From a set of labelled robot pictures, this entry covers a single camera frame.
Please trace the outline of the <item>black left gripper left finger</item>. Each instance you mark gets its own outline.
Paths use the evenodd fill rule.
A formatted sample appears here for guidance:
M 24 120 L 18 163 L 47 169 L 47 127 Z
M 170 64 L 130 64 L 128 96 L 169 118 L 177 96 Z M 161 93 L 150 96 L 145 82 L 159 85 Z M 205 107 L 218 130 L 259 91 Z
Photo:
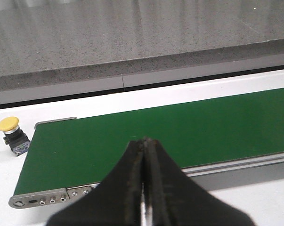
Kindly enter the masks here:
M 121 159 L 91 192 L 52 215 L 48 226 L 139 226 L 143 142 L 130 141 Z

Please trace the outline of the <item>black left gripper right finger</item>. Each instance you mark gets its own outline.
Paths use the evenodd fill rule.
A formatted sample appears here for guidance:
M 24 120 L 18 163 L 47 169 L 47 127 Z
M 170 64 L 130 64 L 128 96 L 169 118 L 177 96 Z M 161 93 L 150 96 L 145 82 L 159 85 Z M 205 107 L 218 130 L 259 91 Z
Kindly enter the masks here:
M 157 140 L 144 146 L 144 194 L 152 226 L 253 226 L 253 220 L 189 178 Z

